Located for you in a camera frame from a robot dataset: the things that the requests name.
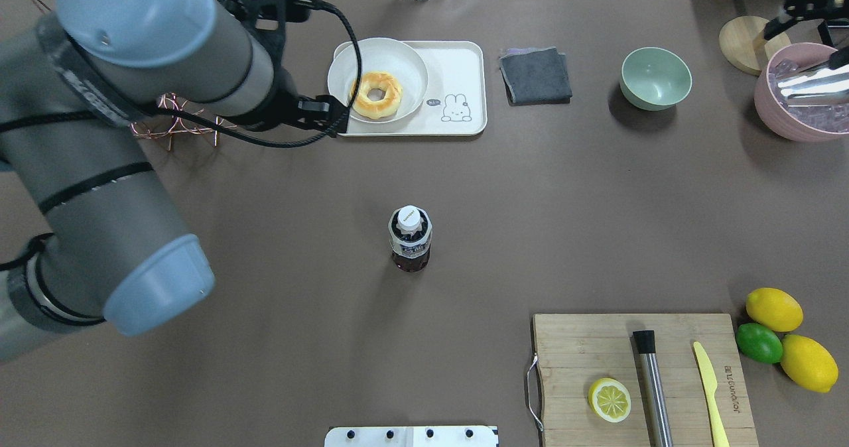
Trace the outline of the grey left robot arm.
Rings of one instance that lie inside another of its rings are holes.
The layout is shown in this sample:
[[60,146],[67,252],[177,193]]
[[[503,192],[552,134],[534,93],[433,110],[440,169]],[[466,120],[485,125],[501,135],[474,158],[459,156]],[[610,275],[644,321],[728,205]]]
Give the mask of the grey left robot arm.
[[174,92],[250,131],[322,129],[297,94],[287,22],[315,0],[56,0],[2,42],[2,169],[50,233],[2,265],[2,360],[104,322],[136,336],[204,299],[199,239],[130,126]]

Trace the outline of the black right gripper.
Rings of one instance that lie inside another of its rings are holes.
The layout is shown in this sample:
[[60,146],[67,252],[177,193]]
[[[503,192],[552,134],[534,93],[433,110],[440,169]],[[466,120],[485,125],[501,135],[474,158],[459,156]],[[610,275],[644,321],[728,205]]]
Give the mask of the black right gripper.
[[848,17],[848,0],[784,0],[783,9],[777,16],[767,21],[762,31],[762,39],[770,41],[793,27],[793,19],[823,20],[817,27],[823,45],[834,47],[831,34],[831,20]]

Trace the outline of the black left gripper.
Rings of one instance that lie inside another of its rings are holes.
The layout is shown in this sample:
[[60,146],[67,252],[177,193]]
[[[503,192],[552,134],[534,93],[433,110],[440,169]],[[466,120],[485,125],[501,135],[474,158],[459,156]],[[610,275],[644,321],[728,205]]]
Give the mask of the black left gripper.
[[260,42],[279,68],[284,59],[287,23],[307,21],[312,0],[216,0]]

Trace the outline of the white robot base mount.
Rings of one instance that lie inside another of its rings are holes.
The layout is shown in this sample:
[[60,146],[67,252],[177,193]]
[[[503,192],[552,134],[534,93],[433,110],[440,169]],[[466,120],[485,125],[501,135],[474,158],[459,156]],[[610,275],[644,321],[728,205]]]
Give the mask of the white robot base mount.
[[324,446],[500,446],[496,426],[340,426]]

